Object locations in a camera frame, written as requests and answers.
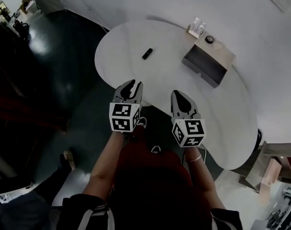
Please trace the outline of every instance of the wrist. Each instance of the wrist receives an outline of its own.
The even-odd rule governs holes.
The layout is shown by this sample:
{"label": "wrist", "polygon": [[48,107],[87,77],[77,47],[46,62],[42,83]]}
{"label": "wrist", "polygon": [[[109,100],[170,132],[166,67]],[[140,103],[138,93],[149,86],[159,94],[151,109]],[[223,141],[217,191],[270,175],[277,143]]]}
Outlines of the wrist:
{"label": "wrist", "polygon": [[185,157],[187,161],[192,161],[200,156],[199,149],[197,147],[191,147],[185,149]]}
{"label": "wrist", "polygon": [[119,141],[123,141],[125,135],[119,131],[113,131],[112,132],[112,137],[114,137],[115,139],[119,140]]}

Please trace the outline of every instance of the shiny floor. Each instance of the shiny floor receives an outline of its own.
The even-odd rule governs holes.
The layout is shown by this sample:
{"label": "shiny floor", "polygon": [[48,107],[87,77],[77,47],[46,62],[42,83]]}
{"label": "shiny floor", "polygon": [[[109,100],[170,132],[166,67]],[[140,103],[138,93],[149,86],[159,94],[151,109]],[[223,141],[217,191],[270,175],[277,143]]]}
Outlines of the shiny floor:
{"label": "shiny floor", "polygon": [[[94,22],[67,11],[43,16],[37,14],[30,24],[30,48],[45,71],[51,104],[71,116],[66,134],[54,131],[44,142],[43,153],[34,171],[35,183],[51,175],[58,166],[59,154],[72,148],[77,169],[70,174],[54,200],[80,193],[110,134],[109,103],[114,89],[97,74],[94,65],[96,47],[105,31]],[[142,109],[148,119],[148,145],[171,149],[180,157],[180,149],[170,132],[170,117],[150,106]],[[216,179],[223,171],[207,153],[206,164]]]}
{"label": "shiny floor", "polygon": [[243,187],[239,181],[240,175],[232,171],[224,170],[215,181],[217,194],[228,210],[238,211],[240,214],[243,230],[264,228],[252,228],[254,221],[269,220],[273,211],[288,209],[289,199],[285,198],[283,189],[291,188],[290,184],[276,181],[270,188],[269,202],[263,204],[259,194],[249,188]]}

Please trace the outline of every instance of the curved table top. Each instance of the curved table top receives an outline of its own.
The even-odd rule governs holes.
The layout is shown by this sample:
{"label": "curved table top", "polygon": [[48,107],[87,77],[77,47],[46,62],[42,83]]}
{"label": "curved table top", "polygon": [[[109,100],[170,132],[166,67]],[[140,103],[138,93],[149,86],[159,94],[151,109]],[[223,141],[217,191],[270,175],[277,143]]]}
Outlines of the curved table top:
{"label": "curved table top", "polygon": [[[170,116],[172,91],[187,94],[205,120],[207,137],[203,145],[219,166],[235,169],[254,149],[257,118],[249,94],[232,67],[214,89],[181,63],[194,42],[184,29],[165,22],[130,21],[113,28],[100,41],[95,66],[114,88],[131,79],[141,81],[142,99]],[[153,52],[143,60],[149,48]]]}

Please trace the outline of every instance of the small black object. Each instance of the small black object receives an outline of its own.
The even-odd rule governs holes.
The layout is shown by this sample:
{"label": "small black object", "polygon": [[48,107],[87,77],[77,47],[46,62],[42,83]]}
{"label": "small black object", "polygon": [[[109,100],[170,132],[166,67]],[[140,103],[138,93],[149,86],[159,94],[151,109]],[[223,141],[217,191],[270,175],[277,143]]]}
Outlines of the small black object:
{"label": "small black object", "polygon": [[207,36],[205,38],[205,41],[208,43],[208,44],[212,44],[213,43],[213,38],[211,36]]}
{"label": "small black object", "polygon": [[148,56],[152,53],[153,49],[149,48],[146,53],[142,56],[142,59],[148,58]]}
{"label": "small black object", "polygon": [[261,142],[261,139],[262,139],[262,132],[261,132],[260,129],[258,129],[257,140],[256,140],[256,144],[255,144],[255,147],[254,147],[253,151],[256,151],[258,149],[259,144]]}

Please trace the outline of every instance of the metal box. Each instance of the metal box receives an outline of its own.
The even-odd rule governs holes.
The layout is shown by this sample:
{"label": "metal box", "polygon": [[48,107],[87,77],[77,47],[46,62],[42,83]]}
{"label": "metal box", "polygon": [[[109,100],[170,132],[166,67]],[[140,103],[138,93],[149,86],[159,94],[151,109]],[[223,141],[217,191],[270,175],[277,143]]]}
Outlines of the metal box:
{"label": "metal box", "polygon": [[235,55],[224,44],[205,32],[184,56],[182,63],[216,88],[234,60]]}

